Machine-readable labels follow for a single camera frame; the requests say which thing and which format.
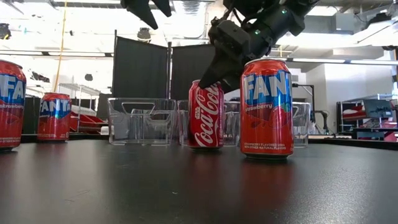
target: soda can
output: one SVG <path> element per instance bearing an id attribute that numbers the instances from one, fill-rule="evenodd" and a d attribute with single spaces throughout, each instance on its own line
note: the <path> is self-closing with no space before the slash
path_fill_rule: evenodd
<path id="1" fill-rule="evenodd" d="M 37 139 L 40 141 L 66 141 L 69 139 L 69 95 L 46 93 L 40 101 Z"/>
<path id="2" fill-rule="evenodd" d="M 188 146 L 197 151 L 214 151 L 224 145 L 224 92 L 219 83 L 201 89 L 192 82 L 188 98 Z"/>
<path id="3" fill-rule="evenodd" d="M 26 77 L 22 67 L 0 60 L 0 151 L 21 143 Z"/>
<path id="4" fill-rule="evenodd" d="M 241 77 L 241 152 L 255 159 L 293 154 L 292 75 L 281 60 L 247 63 Z"/>

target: clear plastic container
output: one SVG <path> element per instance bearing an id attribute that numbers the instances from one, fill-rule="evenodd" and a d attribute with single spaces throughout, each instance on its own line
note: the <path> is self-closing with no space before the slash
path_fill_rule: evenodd
<path id="1" fill-rule="evenodd" d="M 186 146 L 188 141 L 188 100 L 179 100 L 178 105 L 178 129 L 179 142 Z M 224 103 L 224 146 L 236 146 L 239 143 L 240 134 L 240 103 L 226 101 Z"/>
<path id="2" fill-rule="evenodd" d="M 188 100 L 177 101 L 178 110 L 178 130 L 180 145 L 186 146 L 188 144 Z"/>
<path id="3" fill-rule="evenodd" d="M 224 103 L 224 146 L 237 146 L 241 129 L 241 104 L 236 101 Z"/>
<path id="4" fill-rule="evenodd" d="M 169 145 L 177 104 L 154 98 L 109 98 L 109 142 L 115 145 Z"/>
<path id="5" fill-rule="evenodd" d="M 310 112 L 311 112 L 310 103 L 293 102 L 294 147 L 308 146 Z"/>

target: wall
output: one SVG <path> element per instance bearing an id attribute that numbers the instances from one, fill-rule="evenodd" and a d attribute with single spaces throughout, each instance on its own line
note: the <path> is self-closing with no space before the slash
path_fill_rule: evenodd
<path id="1" fill-rule="evenodd" d="M 363 65 L 325 65 L 328 127 L 336 132 L 336 103 L 366 96 Z"/>
<path id="2" fill-rule="evenodd" d="M 315 109 L 327 110 L 327 95 L 326 95 L 326 78 L 325 78 L 325 65 L 319 65 L 313 70 L 307 72 L 306 81 L 308 85 L 315 86 Z M 317 121 L 322 121 L 323 118 L 320 114 L 315 115 Z"/>
<path id="3" fill-rule="evenodd" d="M 389 52 L 379 58 L 390 59 Z M 391 94 L 391 76 L 391 66 L 324 64 L 307 72 L 307 84 L 315 85 L 315 109 L 329 112 L 328 127 L 335 132 L 336 103 L 378 93 Z M 316 118 L 321 124 L 323 118 Z"/>
<path id="4" fill-rule="evenodd" d="M 289 71 L 292 75 L 298 75 L 298 84 L 305 85 L 307 84 L 307 76 L 305 73 L 301 72 L 300 68 L 290 68 Z M 309 95 L 302 87 L 293 88 L 293 98 L 305 98 L 311 99 L 311 95 Z"/>
<path id="5" fill-rule="evenodd" d="M 393 60 L 390 52 L 384 51 L 384 56 L 378 60 Z M 378 93 L 391 94 L 393 89 L 392 66 L 385 65 L 364 65 L 366 77 L 366 95 L 375 95 Z"/>

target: coca-cola logo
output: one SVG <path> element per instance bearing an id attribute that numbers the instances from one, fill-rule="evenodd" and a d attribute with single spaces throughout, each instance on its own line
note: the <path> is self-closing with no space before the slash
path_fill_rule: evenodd
<path id="1" fill-rule="evenodd" d="M 199 94 L 199 91 L 205 91 L 205 94 Z M 197 88 L 195 92 L 195 99 L 196 102 L 198 103 L 199 107 L 199 117 L 195 116 L 196 119 L 200 119 L 201 124 L 200 124 L 200 129 L 202 132 L 200 133 L 195 133 L 195 139 L 197 143 L 205 147 L 206 144 L 212 144 L 213 143 L 213 138 L 212 135 L 214 134 L 215 130 L 218 128 L 217 124 L 218 122 L 215 122 L 212 118 L 212 115 L 218 115 L 219 110 L 218 110 L 218 98 L 220 97 L 218 95 L 218 88 L 214 84 L 208 88 L 205 88 L 202 90 L 201 88 Z"/>

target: black partition panel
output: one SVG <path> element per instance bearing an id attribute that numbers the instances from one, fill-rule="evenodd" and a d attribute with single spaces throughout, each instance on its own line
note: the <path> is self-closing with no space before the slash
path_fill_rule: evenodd
<path id="1" fill-rule="evenodd" d="M 25 97 L 25 108 L 24 108 L 24 121 L 22 124 L 23 134 L 36 134 L 37 125 L 39 123 L 39 111 L 40 111 L 40 98 Z"/>
<path id="2" fill-rule="evenodd" d="M 171 99 L 188 99 L 192 81 L 201 79 L 214 54 L 212 45 L 173 47 Z"/>
<path id="3" fill-rule="evenodd" d="M 167 47 L 117 37 L 113 66 L 114 97 L 166 97 Z"/>

